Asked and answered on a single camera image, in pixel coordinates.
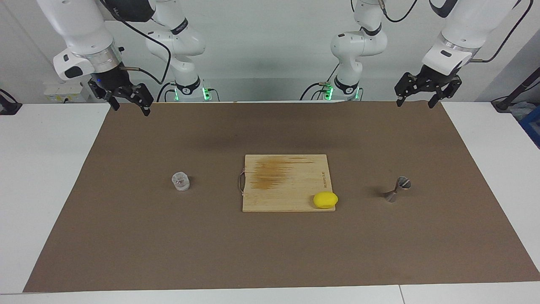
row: wooden cutting board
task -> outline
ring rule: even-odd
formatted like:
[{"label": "wooden cutting board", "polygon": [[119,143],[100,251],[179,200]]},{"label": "wooden cutting board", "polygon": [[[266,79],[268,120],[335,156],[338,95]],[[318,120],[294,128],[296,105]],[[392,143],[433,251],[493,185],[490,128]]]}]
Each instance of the wooden cutting board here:
[{"label": "wooden cutting board", "polygon": [[332,191],[326,154],[246,155],[243,212],[332,212],[313,196]]}]

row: white wall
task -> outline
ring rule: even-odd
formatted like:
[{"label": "white wall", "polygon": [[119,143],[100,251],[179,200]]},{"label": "white wall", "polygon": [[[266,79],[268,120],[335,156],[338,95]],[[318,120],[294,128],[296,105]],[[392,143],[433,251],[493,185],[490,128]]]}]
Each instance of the white wall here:
[{"label": "white wall", "polygon": [[50,61],[0,1],[0,88],[22,103],[46,102],[42,80],[52,77]]},{"label": "white wall", "polygon": [[[3,1],[48,58],[65,48],[35,1]],[[390,2],[389,14],[401,16],[411,2]],[[183,0],[182,5],[190,24],[207,40],[206,52],[194,57],[194,61],[200,75],[219,90],[222,100],[298,99],[306,86],[326,80],[337,64],[329,47],[332,37],[358,29],[348,1],[343,0]],[[491,56],[526,5],[523,1],[494,31],[479,57]],[[540,28],[536,21],[539,16],[537,5],[495,61],[463,68],[460,76],[464,84],[453,100],[476,100]],[[419,71],[423,55],[443,25],[444,20],[431,11],[426,0],[419,1],[410,16],[399,24],[383,21],[389,38],[387,50],[362,60],[364,100],[395,100],[395,83],[404,72]],[[136,26],[143,31],[156,28],[153,23]],[[161,75],[165,64],[146,50],[142,37],[118,22],[107,22],[107,27],[117,45],[126,48],[126,65]],[[158,86],[145,75],[134,72],[132,79],[144,80],[157,94]],[[411,99],[429,97],[417,95]]]}]

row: cutting board stain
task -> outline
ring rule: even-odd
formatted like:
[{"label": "cutting board stain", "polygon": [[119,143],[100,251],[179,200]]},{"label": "cutting board stain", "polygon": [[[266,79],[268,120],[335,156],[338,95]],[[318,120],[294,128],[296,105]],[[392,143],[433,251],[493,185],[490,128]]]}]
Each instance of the cutting board stain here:
[{"label": "cutting board stain", "polygon": [[313,163],[310,161],[300,161],[305,159],[305,157],[290,157],[288,160],[283,156],[274,155],[258,160],[254,170],[254,180],[251,182],[253,189],[276,189],[277,185],[287,180],[288,173],[293,168],[289,165]]}]

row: black cable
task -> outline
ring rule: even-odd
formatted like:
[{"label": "black cable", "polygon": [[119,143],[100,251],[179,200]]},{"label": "black cable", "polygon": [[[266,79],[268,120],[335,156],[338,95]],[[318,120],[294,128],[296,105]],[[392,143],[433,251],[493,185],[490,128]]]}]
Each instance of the black cable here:
[{"label": "black cable", "polygon": [[4,93],[7,97],[11,98],[15,103],[19,103],[10,93],[0,89],[0,92]]},{"label": "black cable", "polygon": [[176,94],[176,91],[175,91],[175,90],[172,90],[172,89],[171,89],[171,90],[167,90],[167,92],[165,92],[165,96],[163,97],[163,98],[165,99],[165,102],[167,102],[167,93],[169,93],[169,92],[173,92],[173,93]]},{"label": "black cable", "polygon": [[[339,63],[336,65],[336,67],[334,68],[334,70],[332,71],[332,73],[330,74],[330,76],[328,76],[328,79],[326,79],[326,82],[329,82],[330,81],[330,78],[332,78],[332,76],[334,75],[334,73],[336,72],[336,70],[338,69],[339,67]],[[319,100],[319,98],[321,98],[321,93],[319,93],[319,95],[317,96],[317,100]]]},{"label": "black cable", "polygon": [[525,12],[523,12],[523,15],[521,15],[521,18],[519,18],[519,20],[516,22],[516,24],[514,24],[514,27],[510,30],[510,32],[508,32],[508,35],[506,36],[506,38],[503,40],[503,42],[501,43],[501,45],[499,46],[499,48],[497,49],[497,51],[495,52],[495,54],[493,54],[493,56],[488,59],[488,60],[477,60],[475,61],[475,59],[472,59],[471,60],[471,63],[487,63],[487,62],[490,62],[492,61],[493,59],[495,59],[495,57],[497,57],[497,55],[499,55],[499,52],[502,50],[503,46],[506,44],[506,42],[508,41],[508,39],[510,38],[510,36],[512,36],[512,34],[514,33],[514,31],[517,29],[518,25],[521,23],[521,21],[523,19],[525,19],[525,16],[529,13],[529,11],[531,10],[532,8],[532,3],[534,2],[534,0],[529,0],[529,6],[527,7],[527,9],[525,10]]},{"label": "black cable", "polygon": [[307,89],[302,93],[302,96],[300,96],[300,99],[299,99],[299,100],[302,100],[302,99],[303,99],[303,97],[305,96],[305,94],[307,93],[307,91],[309,91],[309,89],[311,89],[312,87],[316,87],[317,85],[321,85],[321,84],[320,84],[319,82],[315,82],[315,83],[309,85],[309,86],[307,87]]},{"label": "black cable", "polygon": [[150,78],[152,78],[155,82],[159,83],[159,80],[154,75],[150,74],[147,70],[141,69],[141,68],[137,68],[137,69],[139,69],[138,72],[145,73],[146,75],[150,76]]},{"label": "black cable", "polygon": [[214,91],[215,94],[218,96],[218,102],[221,102],[221,99],[219,99],[219,92],[216,89],[208,89],[208,91]]},{"label": "black cable", "polygon": [[159,90],[158,98],[156,98],[156,102],[159,102],[159,98],[161,97],[161,93],[163,93],[163,90],[165,90],[165,88],[166,88],[168,85],[171,85],[171,83],[170,83],[170,82],[167,82],[167,83],[165,83],[165,84],[161,87],[161,90]]},{"label": "black cable", "polygon": [[410,8],[407,11],[407,13],[405,14],[405,16],[401,17],[401,19],[398,19],[398,20],[393,20],[390,17],[388,17],[388,14],[386,12],[386,8],[384,8],[382,10],[382,13],[386,17],[386,19],[388,19],[388,21],[390,21],[390,22],[394,22],[394,23],[402,22],[405,18],[407,18],[407,16],[409,16],[410,12],[413,10],[414,6],[416,5],[416,2],[418,2],[418,0],[414,0],[413,4],[410,6]]},{"label": "black cable", "polygon": [[313,95],[311,96],[311,99],[310,100],[313,100],[313,97],[315,97],[315,94],[319,93],[319,96],[321,96],[321,93],[323,92],[326,92],[326,90],[318,90],[318,91],[315,91],[315,93],[313,93]]},{"label": "black cable", "polygon": [[107,9],[111,12],[111,15],[112,15],[112,17],[113,17],[114,19],[116,19],[116,20],[122,22],[125,26],[127,26],[127,27],[130,28],[130,29],[132,29],[133,31],[135,31],[135,32],[138,33],[139,35],[142,35],[143,37],[149,39],[150,41],[153,41],[153,42],[155,42],[155,43],[161,45],[165,50],[167,50],[167,53],[168,53],[167,66],[165,67],[165,71],[163,72],[163,77],[161,78],[161,81],[158,81],[158,79],[155,78],[154,76],[150,75],[150,73],[148,73],[147,71],[145,71],[145,70],[139,68],[139,70],[140,70],[141,72],[143,72],[143,73],[145,73],[145,74],[151,76],[152,79],[154,79],[157,83],[163,84],[163,81],[165,81],[165,78],[167,77],[167,72],[168,72],[169,66],[171,65],[171,58],[172,58],[171,50],[169,50],[168,47],[167,47],[166,45],[164,45],[163,43],[157,41],[156,39],[154,39],[154,38],[148,36],[147,34],[145,34],[145,33],[141,32],[141,31],[139,31],[138,29],[134,28],[132,25],[128,24],[125,20],[120,19],[120,17],[119,17],[118,15],[116,15],[116,14],[114,13],[114,11],[112,11],[112,10],[107,6],[107,4],[105,3],[104,0],[99,0],[99,1],[101,2],[101,4],[103,4],[103,6],[104,6],[105,8],[107,8]]},{"label": "black cable", "polygon": [[360,95],[360,100],[359,101],[362,101],[362,97],[364,97],[364,88],[358,88],[359,90],[362,90],[362,95]]},{"label": "black cable", "polygon": [[[531,85],[530,87],[526,88],[525,90],[523,90],[522,93],[527,92],[528,90],[530,90],[530,89],[536,87],[536,86],[539,85],[539,84],[540,84],[540,81],[538,81],[537,83],[535,83],[535,84]],[[509,95],[506,95],[506,96],[503,96],[503,97],[499,97],[499,98],[496,98],[496,99],[494,99],[494,100],[492,100],[492,101],[490,101],[490,102],[497,101],[497,100],[503,99],[503,98],[507,98],[508,96],[509,96]]]}]

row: metal jigger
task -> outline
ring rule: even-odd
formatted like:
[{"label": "metal jigger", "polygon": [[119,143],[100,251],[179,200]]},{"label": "metal jigger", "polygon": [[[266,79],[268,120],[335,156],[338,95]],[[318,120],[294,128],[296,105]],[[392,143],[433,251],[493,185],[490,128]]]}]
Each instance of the metal jigger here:
[{"label": "metal jigger", "polygon": [[406,178],[405,176],[398,177],[394,190],[384,193],[384,198],[390,203],[395,203],[397,199],[398,188],[401,188],[403,190],[410,189],[410,179]]}]

